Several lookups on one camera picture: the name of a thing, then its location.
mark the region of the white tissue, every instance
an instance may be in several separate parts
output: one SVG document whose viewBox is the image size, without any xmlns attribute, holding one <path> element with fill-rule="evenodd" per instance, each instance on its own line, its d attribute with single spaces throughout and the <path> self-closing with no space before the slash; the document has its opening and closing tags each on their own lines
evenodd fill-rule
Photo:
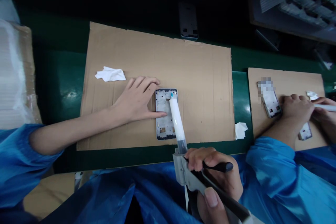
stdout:
<svg viewBox="0 0 336 224">
<path fill-rule="evenodd" d="M 319 97 L 318 94 L 313 91 L 306 91 L 306 93 L 310 100 L 316 100 Z"/>
<path fill-rule="evenodd" d="M 105 82 L 126 80 L 124 72 L 121 69 L 108 68 L 107 66 L 104 66 L 103 71 L 98 71 L 95 77 L 103 79 Z"/>
<path fill-rule="evenodd" d="M 239 122 L 234 125 L 234 130 L 236 132 L 236 140 L 245 138 L 245 131 L 248 130 L 246 123 Z"/>
</svg>

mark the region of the blue smock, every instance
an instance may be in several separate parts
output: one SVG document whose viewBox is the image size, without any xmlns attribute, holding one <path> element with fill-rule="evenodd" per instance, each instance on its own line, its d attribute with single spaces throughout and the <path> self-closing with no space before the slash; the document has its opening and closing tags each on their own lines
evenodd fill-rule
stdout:
<svg viewBox="0 0 336 224">
<path fill-rule="evenodd" d="M 0 132 L 0 222 L 37 223 L 23 198 L 61 155 L 44 156 L 29 145 L 42 125 Z M 295 153 L 261 137 L 236 155 L 244 193 L 240 202 L 265 223 L 333 223 L 336 158 L 329 147 Z M 124 223 L 133 196 L 144 223 L 199 223 L 185 211 L 184 188 L 173 163 L 96 172 L 42 223 Z"/>
</svg>

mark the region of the green workbench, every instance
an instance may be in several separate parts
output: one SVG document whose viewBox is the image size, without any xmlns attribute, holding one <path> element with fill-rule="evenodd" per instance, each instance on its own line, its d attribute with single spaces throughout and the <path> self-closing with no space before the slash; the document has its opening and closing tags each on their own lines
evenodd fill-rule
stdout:
<svg viewBox="0 0 336 224">
<path fill-rule="evenodd" d="M 33 33 L 36 92 L 43 122 L 52 124 L 78 117 L 83 93 L 89 20 L 32 11 L 26 8 L 18 8 L 18 12 L 21 23 L 30 27 Z M 178 34 L 167 36 L 178 37 Z M 200 42 L 212 43 L 202 39 Z M 230 47 L 227 44 L 213 44 Z M 327 71 L 321 63 L 313 59 L 236 46 L 231 47 L 231 53 L 234 118 L 236 123 L 247 124 L 249 129 L 246 131 L 246 138 L 236 141 L 193 143 L 188 145 L 189 148 L 213 146 L 226 154 L 244 153 L 249 149 L 253 143 L 247 79 L 249 67 L 321 73 L 326 92 L 332 91 L 336 80 L 335 71 Z M 169 162 L 172 161 L 175 147 L 165 145 L 78 152 L 76 145 L 72 145 L 55 162 L 54 170 L 56 173 L 64 173 Z"/>
</svg>

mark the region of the fingernail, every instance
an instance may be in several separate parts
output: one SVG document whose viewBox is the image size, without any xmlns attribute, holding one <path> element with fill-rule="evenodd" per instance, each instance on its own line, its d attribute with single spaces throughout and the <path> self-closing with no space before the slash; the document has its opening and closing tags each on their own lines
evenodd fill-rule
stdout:
<svg viewBox="0 0 336 224">
<path fill-rule="evenodd" d="M 215 190 L 212 187 L 206 188 L 204 190 L 204 195 L 209 207 L 214 208 L 218 205 L 217 196 Z"/>
<path fill-rule="evenodd" d="M 212 160 L 212 157 L 209 156 L 206 159 L 204 159 L 204 163 L 209 164 L 211 162 L 211 160 Z"/>
</svg>

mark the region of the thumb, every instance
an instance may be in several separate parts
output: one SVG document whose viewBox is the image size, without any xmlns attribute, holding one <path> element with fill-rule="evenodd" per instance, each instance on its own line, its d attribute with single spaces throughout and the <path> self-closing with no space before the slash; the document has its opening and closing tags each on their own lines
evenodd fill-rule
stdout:
<svg viewBox="0 0 336 224">
<path fill-rule="evenodd" d="M 208 187 L 205 189 L 204 198 L 211 222 L 213 224 L 229 223 L 225 207 L 217 192 L 212 187 Z"/>
<path fill-rule="evenodd" d="M 164 117 L 167 116 L 166 112 L 153 112 L 153 111 L 149 111 L 146 115 L 146 118 L 160 118 L 160 117 Z"/>
<path fill-rule="evenodd" d="M 325 115 L 326 116 L 326 115 L 329 114 L 327 110 L 325 110 L 324 108 L 321 108 L 321 107 L 316 107 L 315 111 L 320 115 Z"/>
</svg>

